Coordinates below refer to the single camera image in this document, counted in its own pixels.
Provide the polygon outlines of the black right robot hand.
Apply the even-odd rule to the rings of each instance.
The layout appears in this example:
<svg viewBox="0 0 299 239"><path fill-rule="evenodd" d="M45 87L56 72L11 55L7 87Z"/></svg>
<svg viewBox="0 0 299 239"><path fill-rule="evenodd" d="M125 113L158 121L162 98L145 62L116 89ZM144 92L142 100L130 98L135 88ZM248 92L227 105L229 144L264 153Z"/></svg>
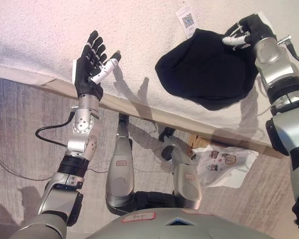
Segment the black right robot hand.
<svg viewBox="0 0 299 239"><path fill-rule="evenodd" d="M271 37L277 40L271 23L260 12L244 17L231 26L222 36L222 43L233 50L254 46L262 39Z"/></svg>

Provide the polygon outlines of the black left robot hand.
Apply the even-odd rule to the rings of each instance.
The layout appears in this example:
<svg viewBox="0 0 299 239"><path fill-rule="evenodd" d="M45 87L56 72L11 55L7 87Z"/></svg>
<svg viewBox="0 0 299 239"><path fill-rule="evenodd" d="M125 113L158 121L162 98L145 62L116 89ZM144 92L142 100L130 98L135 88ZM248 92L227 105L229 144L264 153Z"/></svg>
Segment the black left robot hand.
<svg viewBox="0 0 299 239"><path fill-rule="evenodd" d="M122 57L117 51L108 58L105 49L102 37L96 30L92 31L81 56L73 61L72 81L78 97L88 94L102 99L101 82L118 66Z"/></svg>

